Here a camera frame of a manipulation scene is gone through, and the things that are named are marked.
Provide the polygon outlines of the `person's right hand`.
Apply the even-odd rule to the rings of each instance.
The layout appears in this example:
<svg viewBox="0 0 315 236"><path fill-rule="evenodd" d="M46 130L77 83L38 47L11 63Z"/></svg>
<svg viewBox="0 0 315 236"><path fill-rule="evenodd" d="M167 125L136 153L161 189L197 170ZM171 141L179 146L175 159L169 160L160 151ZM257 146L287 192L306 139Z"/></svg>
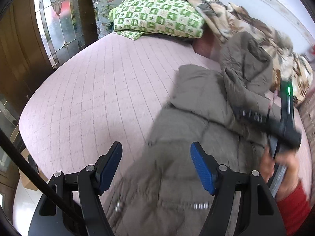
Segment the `person's right hand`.
<svg viewBox="0 0 315 236"><path fill-rule="evenodd" d="M276 201L281 201L294 192L299 184L299 162L296 152L291 150L285 153L279 153L273 159L270 156L269 146L265 146L264 154L262 155L260 162L259 172L266 183L273 176L275 164L287 167L283 181L280 184L275 196Z"/></svg>

